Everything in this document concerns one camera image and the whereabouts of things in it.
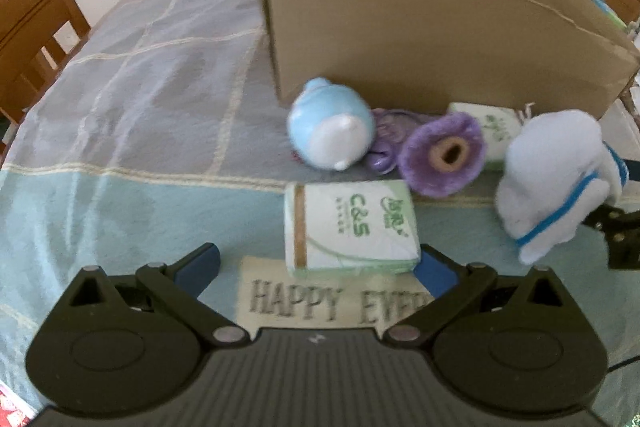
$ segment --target purple ball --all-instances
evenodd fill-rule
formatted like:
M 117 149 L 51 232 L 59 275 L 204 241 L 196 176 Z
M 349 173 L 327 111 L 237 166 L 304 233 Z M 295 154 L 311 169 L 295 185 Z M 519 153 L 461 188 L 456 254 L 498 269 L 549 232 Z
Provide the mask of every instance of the purple ball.
M 439 141 L 451 136 L 466 140 L 469 154 L 458 171 L 441 172 L 431 165 L 429 153 Z M 478 177 L 485 154 L 486 143 L 479 121 L 466 112 L 452 112 L 418 127 L 411 134 L 398 155 L 398 168 L 402 178 L 418 194 L 445 198 Z

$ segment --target purple plush toy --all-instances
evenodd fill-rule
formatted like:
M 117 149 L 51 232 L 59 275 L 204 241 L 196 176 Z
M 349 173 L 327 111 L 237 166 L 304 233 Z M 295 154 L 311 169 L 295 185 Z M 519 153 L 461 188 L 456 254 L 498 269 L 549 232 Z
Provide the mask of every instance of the purple plush toy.
M 398 166 L 423 196 L 444 198 L 478 177 L 486 143 L 476 118 L 464 112 L 440 118 L 409 111 L 374 110 L 377 138 L 366 157 L 379 174 Z

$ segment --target black cable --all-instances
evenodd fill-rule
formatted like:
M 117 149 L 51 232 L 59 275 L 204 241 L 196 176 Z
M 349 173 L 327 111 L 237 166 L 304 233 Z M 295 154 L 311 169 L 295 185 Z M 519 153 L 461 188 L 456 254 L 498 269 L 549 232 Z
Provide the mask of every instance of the black cable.
M 621 367 L 626 367 L 627 365 L 630 365 L 634 362 L 640 362 L 640 355 L 631 357 L 630 359 L 623 360 L 622 362 L 615 363 L 614 365 L 612 365 L 607 369 L 607 374 L 613 373 L 614 371 L 620 369 Z

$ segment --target brown cardboard box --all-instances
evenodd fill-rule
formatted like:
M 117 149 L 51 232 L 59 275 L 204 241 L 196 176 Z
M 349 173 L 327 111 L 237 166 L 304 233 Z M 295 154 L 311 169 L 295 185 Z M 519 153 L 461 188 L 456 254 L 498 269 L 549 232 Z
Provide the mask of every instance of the brown cardboard box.
M 282 103 L 326 76 L 372 107 L 449 102 L 600 117 L 640 52 L 591 0 L 264 0 Z

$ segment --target white fluffy cloth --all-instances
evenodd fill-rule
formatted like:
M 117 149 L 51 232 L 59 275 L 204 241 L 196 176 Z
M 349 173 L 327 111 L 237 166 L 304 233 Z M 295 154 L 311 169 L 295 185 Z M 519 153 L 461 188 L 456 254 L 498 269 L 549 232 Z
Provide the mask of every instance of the white fluffy cloth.
M 520 261 L 532 264 L 571 240 L 598 206 L 615 204 L 627 180 L 624 162 L 602 142 L 593 117 L 547 113 L 530 120 L 507 150 L 495 205 Z

